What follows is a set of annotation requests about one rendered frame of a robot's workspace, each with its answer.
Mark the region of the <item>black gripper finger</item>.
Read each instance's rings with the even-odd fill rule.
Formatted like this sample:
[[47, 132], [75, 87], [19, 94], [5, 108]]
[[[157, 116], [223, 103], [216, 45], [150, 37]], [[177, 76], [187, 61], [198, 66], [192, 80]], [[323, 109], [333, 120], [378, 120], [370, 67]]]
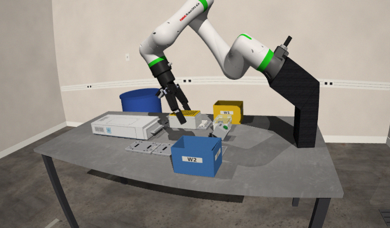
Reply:
[[187, 121], [186, 121], [183, 113], [179, 109], [179, 106], [178, 106], [178, 103], [177, 103], [177, 100], [175, 97], [174, 86], [171, 86], [171, 88], [172, 88], [173, 94], [170, 94], [170, 91], [167, 89], [167, 87], [165, 90], [162, 91], [162, 93], [164, 94], [164, 96], [169, 104], [170, 109], [176, 113], [180, 123], [183, 124]]
[[183, 91], [181, 90], [179, 84], [176, 84], [173, 86], [177, 91], [175, 93], [175, 96], [180, 101], [180, 103], [183, 105], [184, 110], [191, 110], [189, 105], [188, 105], [188, 100], [187, 100], [186, 96], [184, 95]]

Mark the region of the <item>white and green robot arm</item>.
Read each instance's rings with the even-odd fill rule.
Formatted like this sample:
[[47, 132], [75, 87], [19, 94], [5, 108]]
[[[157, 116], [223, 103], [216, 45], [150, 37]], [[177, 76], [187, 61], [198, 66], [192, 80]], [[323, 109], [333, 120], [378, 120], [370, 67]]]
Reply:
[[213, 2], [214, 0], [187, 0], [140, 44], [140, 55], [148, 64], [154, 78], [172, 69], [172, 62], [168, 62], [163, 51], [170, 47], [189, 25], [208, 46], [227, 78], [240, 79], [251, 66], [271, 82], [289, 55], [287, 46], [292, 37], [288, 36], [284, 44], [277, 46], [272, 52], [255, 38], [242, 33], [230, 48], [207, 18]]

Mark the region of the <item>blue bin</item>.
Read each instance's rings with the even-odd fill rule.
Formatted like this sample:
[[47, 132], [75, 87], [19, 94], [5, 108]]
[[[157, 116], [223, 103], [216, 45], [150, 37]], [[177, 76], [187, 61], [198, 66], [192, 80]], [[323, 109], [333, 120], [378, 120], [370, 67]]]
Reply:
[[171, 154], [175, 173], [215, 177], [222, 164], [221, 138], [183, 135]]

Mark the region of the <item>yellow bin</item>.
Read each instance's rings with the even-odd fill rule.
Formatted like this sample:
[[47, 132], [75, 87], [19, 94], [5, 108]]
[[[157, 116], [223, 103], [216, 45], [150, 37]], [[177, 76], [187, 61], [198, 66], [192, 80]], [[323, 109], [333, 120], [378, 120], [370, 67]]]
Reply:
[[232, 115], [232, 124], [241, 124], [243, 120], [243, 101], [217, 101], [213, 105], [213, 113], [214, 119], [218, 115]]

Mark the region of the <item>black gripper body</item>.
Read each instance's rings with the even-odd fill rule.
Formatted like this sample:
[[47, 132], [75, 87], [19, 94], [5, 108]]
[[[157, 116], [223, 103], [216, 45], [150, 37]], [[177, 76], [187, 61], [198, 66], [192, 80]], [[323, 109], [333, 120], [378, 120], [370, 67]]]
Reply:
[[157, 80], [159, 81], [161, 87], [164, 86], [164, 89], [166, 89], [167, 87], [170, 93], [173, 94], [171, 86], [175, 85], [174, 83], [175, 77], [173, 76], [171, 70], [158, 76]]

